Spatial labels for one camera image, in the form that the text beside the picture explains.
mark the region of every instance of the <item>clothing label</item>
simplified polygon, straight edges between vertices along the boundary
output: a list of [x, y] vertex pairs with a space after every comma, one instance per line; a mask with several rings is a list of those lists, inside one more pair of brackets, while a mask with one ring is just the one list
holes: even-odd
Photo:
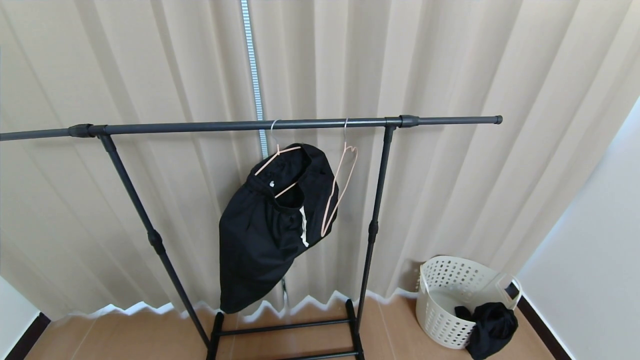
[[307, 216], [305, 215], [305, 207], [300, 208], [300, 213], [302, 214], [302, 235], [300, 238], [302, 239], [302, 243], [305, 244], [305, 247], [309, 247], [309, 243], [307, 242]]

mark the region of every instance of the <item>white laundry basket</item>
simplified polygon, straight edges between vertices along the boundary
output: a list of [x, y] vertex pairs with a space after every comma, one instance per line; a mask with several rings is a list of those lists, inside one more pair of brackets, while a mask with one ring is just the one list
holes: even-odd
[[[511, 282], [518, 289], [513, 299], [504, 290]], [[487, 302], [501, 302], [513, 310], [522, 295], [513, 276], [452, 256], [436, 256], [422, 264], [419, 288], [415, 312], [420, 326], [433, 341], [454, 349], [467, 346], [476, 325], [457, 318], [456, 306], [473, 312]]]

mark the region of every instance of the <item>curtain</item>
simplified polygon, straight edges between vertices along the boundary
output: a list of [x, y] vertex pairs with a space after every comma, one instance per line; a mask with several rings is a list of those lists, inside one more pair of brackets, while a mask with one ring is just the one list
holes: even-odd
[[[640, 94], [638, 1], [249, 10], [267, 120], [504, 116], [396, 131], [369, 281], [383, 296], [414, 289], [436, 254], [517, 272]], [[3, 132], [255, 120], [237, 2], [5, 1], [0, 12]], [[344, 142], [341, 129], [273, 135], [271, 147], [318, 146], [334, 170]], [[331, 235], [285, 277], [292, 306], [359, 290], [381, 130], [346, 138], [359, 148], [351, 184]], [[261, 159], [257, 132], [114, 140], [191, 300], [217, 307], [218, 219]], [[3, 142], [0, 157], [0, 274], [35, 306], [53, 319], [140, 301], [181, 308], [99, 141]], [[266, 297], [277, 309], [282, 299], [280, 286]]]

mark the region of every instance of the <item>baseboard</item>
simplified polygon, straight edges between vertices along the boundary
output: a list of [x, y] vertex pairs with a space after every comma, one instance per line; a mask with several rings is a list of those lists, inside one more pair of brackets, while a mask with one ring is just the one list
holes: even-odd
[[49, 323], [51, 323], [51, 320], [43, 313], [40, 313], [4, 360], [23, 360]]
[[518, 308], [556, 360], [573, 360], [524, 296], [520, 298]]

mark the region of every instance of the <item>black shorts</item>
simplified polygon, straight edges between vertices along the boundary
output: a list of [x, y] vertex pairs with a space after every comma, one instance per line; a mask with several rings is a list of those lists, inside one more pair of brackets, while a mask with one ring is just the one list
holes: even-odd
[[[311, 145], [282, 153], [260, 174], [256, 165], [220, 218], [220, 308], [236, 313], [267, 295], [296, 256], [317, 244], [333, 172], [324, 153]], [[275, 195], [297, 185], [277, 199]], [[331, 196], [327, 217], [338, 199]], [[327, 219], [330, 224], [337, 217]]]

